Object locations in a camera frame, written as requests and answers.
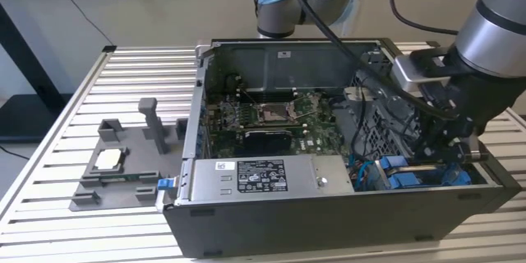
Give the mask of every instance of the black monitor stand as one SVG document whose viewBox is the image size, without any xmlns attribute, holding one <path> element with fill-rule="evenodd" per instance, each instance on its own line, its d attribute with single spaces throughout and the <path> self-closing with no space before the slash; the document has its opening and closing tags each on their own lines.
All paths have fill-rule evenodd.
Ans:
<svg viewBox="0 0 526 263">
<path fill-rule="evenodd" d="M 0 108 L 0 143 L 42 140 L 70 94 L 60 94 L 0 3 L 0 45 L 36 95 L 13 95 Z"/>
</svg>

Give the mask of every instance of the sticker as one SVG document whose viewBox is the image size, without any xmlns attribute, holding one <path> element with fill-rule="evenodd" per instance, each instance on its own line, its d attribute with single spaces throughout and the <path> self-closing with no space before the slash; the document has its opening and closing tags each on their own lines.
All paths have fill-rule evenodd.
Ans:
<svg viewBox="0 0 526 263">
<path fill-rule="evenodd" d="M 237 191 L 240 193 L 288 191 L 283 160 L 237 161 Z"/>
<path fill-rule="evenodd" d="M 289 58 L 289 52 L 277 52 L 277 58 Z"/>
<path fill-rule="evenodd" d="M 214 170 L 216 171 L 232 171 L 236 169 L 236 162 L 235 161 L 217 161 L 214 163 Z"/>
</svg>

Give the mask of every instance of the metal rail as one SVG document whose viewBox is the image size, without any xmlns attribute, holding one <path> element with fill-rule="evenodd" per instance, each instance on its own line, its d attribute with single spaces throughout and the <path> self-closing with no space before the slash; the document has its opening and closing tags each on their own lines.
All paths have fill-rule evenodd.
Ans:
<svg viewBox="0 0 526 263">
<path fill-rule="evenodd" d="M 397 44 L 401 51 L 423 42 Z M 102 54 L 0 206 L 0 262 L 188 262 L 153 207 L 70 212 L 69 198 L 97 142 L 102 118 L 144 126 L 136 103 L 158 100 L 158 116 L 188 116 L 194 49 L 117 48 Z M 526 187 L 526 124 L 511 110 L 481 136 L 491 153 Z M 444 240 L 217 259 L 218 262 L 523 262 L 526 192 L 492 214 L 468 218 Z"/>
</svg>

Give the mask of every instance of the barcode sticker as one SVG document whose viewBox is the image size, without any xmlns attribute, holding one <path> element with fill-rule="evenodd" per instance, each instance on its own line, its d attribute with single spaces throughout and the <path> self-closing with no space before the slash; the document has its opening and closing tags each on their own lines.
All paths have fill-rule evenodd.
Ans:
<svg viewBox="0 0 526 263">
<path fill-rule="evenodd" d="M 216 171 L 232 171 L 236 169 L 236 162 L 235 161 L 217 161 L 214 163 Z"/>
</svg>

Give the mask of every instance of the motherboard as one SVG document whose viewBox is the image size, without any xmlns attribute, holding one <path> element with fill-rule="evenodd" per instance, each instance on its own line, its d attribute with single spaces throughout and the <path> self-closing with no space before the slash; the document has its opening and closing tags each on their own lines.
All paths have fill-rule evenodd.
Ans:
<svg viewBox="0 0 526 263">
<path fill-rule="evenodd" d="M 329 100 L 315 90 L 218 96 L 206 104 L 210 158 L 316 154 L 347 159 Z"/>
</svg>

